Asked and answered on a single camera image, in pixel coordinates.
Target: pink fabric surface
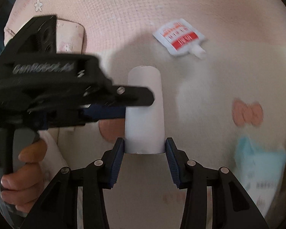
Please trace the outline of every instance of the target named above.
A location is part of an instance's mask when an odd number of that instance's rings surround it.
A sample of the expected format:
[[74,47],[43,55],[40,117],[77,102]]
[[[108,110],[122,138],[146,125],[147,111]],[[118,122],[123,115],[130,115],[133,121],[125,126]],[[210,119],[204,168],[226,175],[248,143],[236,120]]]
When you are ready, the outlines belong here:
[[[42,6],[36,10],[38,1]],[[286,45],[286,8],[279,0],[17,0],[6,32],[46,14],[83,25],[86,52],[119,47],[176,18],[193,23],[211,40]]]

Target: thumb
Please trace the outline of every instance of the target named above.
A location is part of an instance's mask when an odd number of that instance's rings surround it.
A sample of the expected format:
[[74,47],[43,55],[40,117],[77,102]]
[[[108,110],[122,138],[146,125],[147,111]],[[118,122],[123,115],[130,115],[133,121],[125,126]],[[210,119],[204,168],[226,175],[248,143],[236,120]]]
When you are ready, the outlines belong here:
[[47,144],[40,139],[38,142],[24,148],[18,159],[25,163],[38,163],[43,160],[47,152]]

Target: cartoon print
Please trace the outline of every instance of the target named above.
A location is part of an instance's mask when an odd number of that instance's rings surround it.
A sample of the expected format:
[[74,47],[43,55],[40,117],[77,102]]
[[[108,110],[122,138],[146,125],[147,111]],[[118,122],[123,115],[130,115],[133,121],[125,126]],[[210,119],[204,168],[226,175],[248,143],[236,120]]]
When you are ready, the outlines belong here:
[[42,12],[42,5],[43,5],[43,3],[40,0],[37,0],[37,2],[34,4],[35,11],[38,12],[38,10],[39,10],[40,12]]
[[260,126],[263,122],[264,114],[258,102],[246,104],[236,99],[232,105],[232,117],[235,125],[238,127],[243,127],[246,123],[253,126]]

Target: red and white packet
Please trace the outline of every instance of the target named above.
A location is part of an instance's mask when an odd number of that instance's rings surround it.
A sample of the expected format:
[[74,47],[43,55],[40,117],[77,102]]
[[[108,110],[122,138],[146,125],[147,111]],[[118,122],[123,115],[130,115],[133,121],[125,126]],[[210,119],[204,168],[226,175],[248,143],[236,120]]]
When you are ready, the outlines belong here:
[[191,53],[203,59],[206,55],[205,50],[200,47],[205,36],[184,19],[163,25],[153,36],[174,56]]

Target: black handle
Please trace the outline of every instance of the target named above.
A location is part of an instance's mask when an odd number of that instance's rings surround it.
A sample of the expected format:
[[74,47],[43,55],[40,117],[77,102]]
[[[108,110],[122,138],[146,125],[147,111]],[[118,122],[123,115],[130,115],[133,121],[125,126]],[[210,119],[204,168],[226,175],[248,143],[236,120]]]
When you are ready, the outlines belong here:
[[[26,146],[37,142],[39,134],[28,128],[17,129],[13,126],[0,128],[0,193],[6,190],[1,185],[3,175],[16,172],[25,163],[18,160],[20,151]],[[14,228],[20,228],[25,214],[16,210],[14,205],[6,204],[0,197],[0,212]]]

